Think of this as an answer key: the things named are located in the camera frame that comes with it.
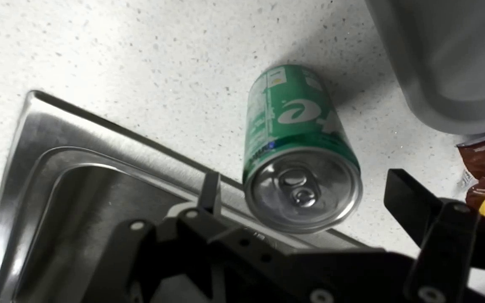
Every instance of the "speckled countertop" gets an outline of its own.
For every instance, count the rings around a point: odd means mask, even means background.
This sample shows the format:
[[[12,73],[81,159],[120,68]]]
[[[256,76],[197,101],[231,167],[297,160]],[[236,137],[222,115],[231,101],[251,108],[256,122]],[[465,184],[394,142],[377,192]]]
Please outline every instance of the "speckled countertop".
[[[366,187],[339,229],[414,256],[382,208],[386,172],[455,196],[457,138],[409,113],[362,0],[0,2],[0,181],[34,88],[239,179],[246,96],[276,63],[313,68],[335,91]]]

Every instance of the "soda can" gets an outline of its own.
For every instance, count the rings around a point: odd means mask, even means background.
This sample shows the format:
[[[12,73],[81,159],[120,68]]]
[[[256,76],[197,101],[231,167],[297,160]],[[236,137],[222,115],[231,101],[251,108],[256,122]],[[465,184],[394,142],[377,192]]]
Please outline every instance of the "soda can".
[[[315,73],[278,66],[253,85],[243,182],[251,213],[281,233],[325,229],[361,201],[357,157]]]

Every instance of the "stainless steel sink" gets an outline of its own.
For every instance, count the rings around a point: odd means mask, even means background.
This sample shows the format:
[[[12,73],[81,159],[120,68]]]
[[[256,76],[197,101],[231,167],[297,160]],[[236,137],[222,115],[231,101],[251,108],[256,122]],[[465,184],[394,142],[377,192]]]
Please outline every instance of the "stainless steel sink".
[[[81,302],[110,234],[140,231],[196,206],[211,169],[59,101],[29,93],[0,192],[0,303]],[[276,248],[352,250],[335,231],[263,228],[241,186],[221,179],[221,216]]]

